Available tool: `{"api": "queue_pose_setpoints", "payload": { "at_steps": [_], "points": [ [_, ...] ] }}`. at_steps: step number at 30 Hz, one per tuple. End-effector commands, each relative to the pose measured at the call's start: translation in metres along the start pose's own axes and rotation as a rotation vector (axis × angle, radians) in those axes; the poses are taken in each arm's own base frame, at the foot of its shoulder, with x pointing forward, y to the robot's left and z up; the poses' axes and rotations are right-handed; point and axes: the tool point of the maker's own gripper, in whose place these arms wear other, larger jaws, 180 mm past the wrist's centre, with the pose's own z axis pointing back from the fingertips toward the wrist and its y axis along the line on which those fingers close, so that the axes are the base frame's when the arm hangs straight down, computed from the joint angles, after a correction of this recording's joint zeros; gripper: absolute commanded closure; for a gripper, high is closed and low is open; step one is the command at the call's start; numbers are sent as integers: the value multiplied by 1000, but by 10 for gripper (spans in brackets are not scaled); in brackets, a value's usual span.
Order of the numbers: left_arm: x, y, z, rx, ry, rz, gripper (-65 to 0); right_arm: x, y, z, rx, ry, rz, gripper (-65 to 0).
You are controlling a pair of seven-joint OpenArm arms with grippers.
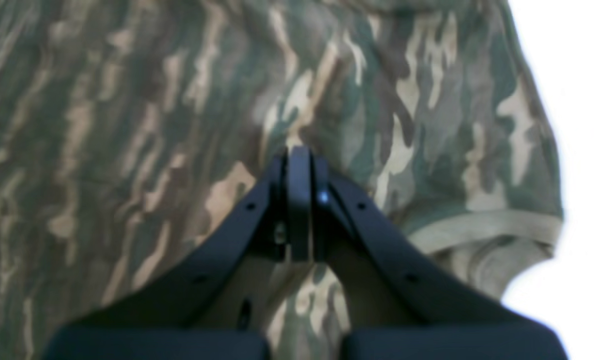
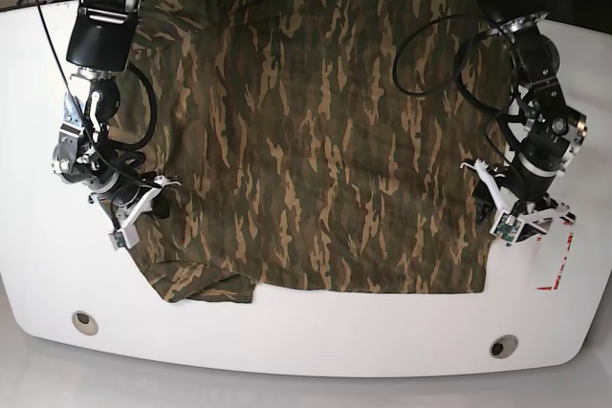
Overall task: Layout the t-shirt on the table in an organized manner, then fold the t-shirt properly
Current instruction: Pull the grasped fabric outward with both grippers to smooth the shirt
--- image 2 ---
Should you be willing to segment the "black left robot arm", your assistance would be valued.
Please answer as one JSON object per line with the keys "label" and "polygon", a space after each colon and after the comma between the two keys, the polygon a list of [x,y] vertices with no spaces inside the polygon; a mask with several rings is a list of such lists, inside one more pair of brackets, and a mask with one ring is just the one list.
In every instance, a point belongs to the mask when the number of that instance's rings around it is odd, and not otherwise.
{"label": "black left robot arm", "polygon": [[548,190],[581,149],[586,117],[565,102],[557,79],[557,48],[537,26],[547,15],[542,1],[476,1],[490,28],[471,42],[494,35],[506,41],[513,63],[510,101],[519,112],[513,116],[505,109],[488,108],[459,82],[460,93],[488,116],[489,124],[499,126],[514,154],[501,164],[463,164],[479,178],[474,191],[478,222],[492,219],[491,235],[511,246],[546,235],[555,220],[575,222],[570,207],[552,199]]}

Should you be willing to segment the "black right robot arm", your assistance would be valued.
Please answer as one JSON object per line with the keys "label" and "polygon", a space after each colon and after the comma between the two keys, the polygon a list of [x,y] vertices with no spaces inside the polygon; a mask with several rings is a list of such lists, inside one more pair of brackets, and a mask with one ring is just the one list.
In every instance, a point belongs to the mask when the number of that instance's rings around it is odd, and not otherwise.
{"label": "black right robot arm", "polygon": [[[173,181],[144,172],[143,148],[152,140],[158,117],[150,80],[128,55],[139,26],[143,0],[77,0],[76,23],[66,59],[76,70],[66,77],[63,118],[54,150],[53,170],[65,183],[82,183],[90,200],[109,207],[114,248],[135,247],[137,220],[144,214],[169,215],[163,190]],[[144,135],[126,143],[109,135],[120,108],[117,76],[128,72],[145,90],[149,119]]]}

